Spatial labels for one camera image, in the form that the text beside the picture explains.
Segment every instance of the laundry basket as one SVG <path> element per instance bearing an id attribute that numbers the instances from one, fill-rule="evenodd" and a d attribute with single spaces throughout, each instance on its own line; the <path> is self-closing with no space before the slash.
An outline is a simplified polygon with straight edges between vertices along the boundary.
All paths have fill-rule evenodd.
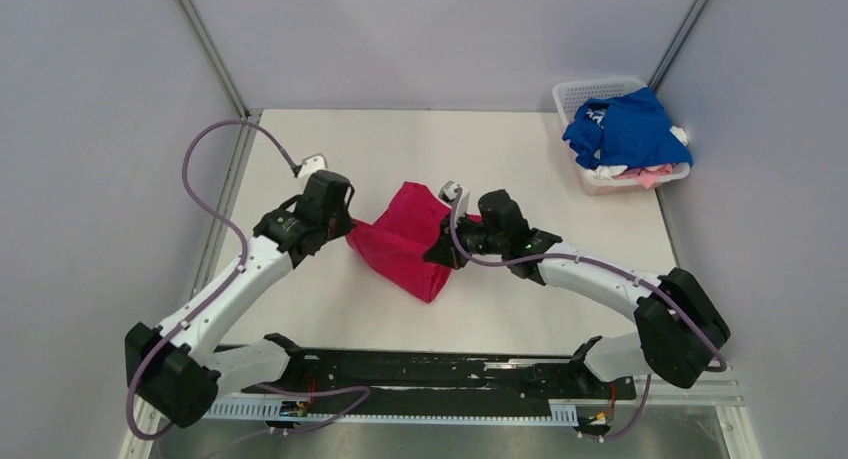
<path id="1" fill-rule="evenodd" d="M 565 128 L 574 120 L 574 114 L 577 112 L 577 109 L 589 99 L 609 99 L 611 97 L 624 96 L 631 92 L 636 92 L 643 87 L 646 87 L 646 84 L 640 79 L 628 76 L 559 83 L 554 86 L 553 93 L 554 102 L 556 103 L 557 111 L 559 111 L 559 117 L 562 120 L 562 127 Z M 636 179 L 597 179 L 587 176 L 585 170 L 575 162 L 577 154 L 571 147 L 566 147 L 568 147 L 569 154 L 571 154 L 571 162 L 574 164 L 575 171 L 577 172 L 580 187 L 586 194 L 594 196 L 612 192 L 645 190 L 645 186 Z M 685 162 L 675 164 L 671 174 L 659 177 L 650 189 L 654 189 L 670 181 L 683 179 L 688 175 L 689 164 Z"/>

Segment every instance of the blue shirt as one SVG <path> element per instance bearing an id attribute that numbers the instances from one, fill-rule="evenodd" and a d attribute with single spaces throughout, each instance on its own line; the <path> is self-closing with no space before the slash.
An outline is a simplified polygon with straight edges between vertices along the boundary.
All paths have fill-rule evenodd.
<path id="1" fill-rule="evenodd" d="M 671 129 L 671 119 L 651 89 L 622 97 L 589 99 L 574 114 L 562 139 L 571 141 L 577 163 L 598 166 L 649 167 L 688 162 L 692 155 Z M 595 151 L 600 150 L 600 158 Z"/>

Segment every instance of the white tabletop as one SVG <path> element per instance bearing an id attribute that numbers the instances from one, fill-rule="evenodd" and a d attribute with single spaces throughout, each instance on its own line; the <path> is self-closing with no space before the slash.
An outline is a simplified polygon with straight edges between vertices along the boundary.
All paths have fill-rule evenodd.
<path id="1" fill-rule="evenodd" d="M 373 222 L 403 181 L 438 191 L 455 180 L 471 191 L 469 212 L 483 193 L 506 189 L 531 227 L 621 265 L 658 273 L 674 265 L 655 194 L 585 196 L 555 114 L 266 110 L 261 125 L 296 161 L 321 152 L 331 170 L 348 177 L 358 219 Z M 233 220 L 249 230 L 298 192 L 279 153 L 257 135 Z M 219 270 L 236 254 L 230 233 Z M 309 347 L 571 354 L 591 336 L 633 330 L 609 309 L 506 268 L 469 264 L 427 305 L 337 240 L 273 285 L 225 342 L 279 332 Z"/>

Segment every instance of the gray wall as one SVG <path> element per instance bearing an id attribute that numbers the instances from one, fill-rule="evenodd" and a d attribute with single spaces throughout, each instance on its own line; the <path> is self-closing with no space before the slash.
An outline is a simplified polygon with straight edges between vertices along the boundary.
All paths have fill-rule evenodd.
<path id="1" fill-rule="evenodd" d="M 848 0 L 716 0 L 661 99 L 692 138 L 663 189 L 733 329 L 768 458 L 845 457 Z"/>
<path id="2" fill-rule="evenodd" d="M 115 457 L 123 335 L 185 300 L 209 225 L 182 154 L 232 114 L 173 0 L 0 0 L 0 65 L 0 457 Z"/>
<path id="3" fill-rule="evenodd" d="M 195 0 L 249 107 L 554 110 L 648 79 L 692 0 Z"/>

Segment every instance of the red fabric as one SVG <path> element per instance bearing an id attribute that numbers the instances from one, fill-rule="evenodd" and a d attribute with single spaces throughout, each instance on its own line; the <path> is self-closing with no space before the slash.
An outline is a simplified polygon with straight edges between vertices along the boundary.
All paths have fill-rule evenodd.
<path id="1" fill-rule="evenodd" d="M 450 212 L 427 186 L 404 182 L 373 225 L 356 221 L 347 243 L 371 269 L 426 303 L 433 302 L 452 269 L 424 262 L 439 238 L 439 223 Z"/>

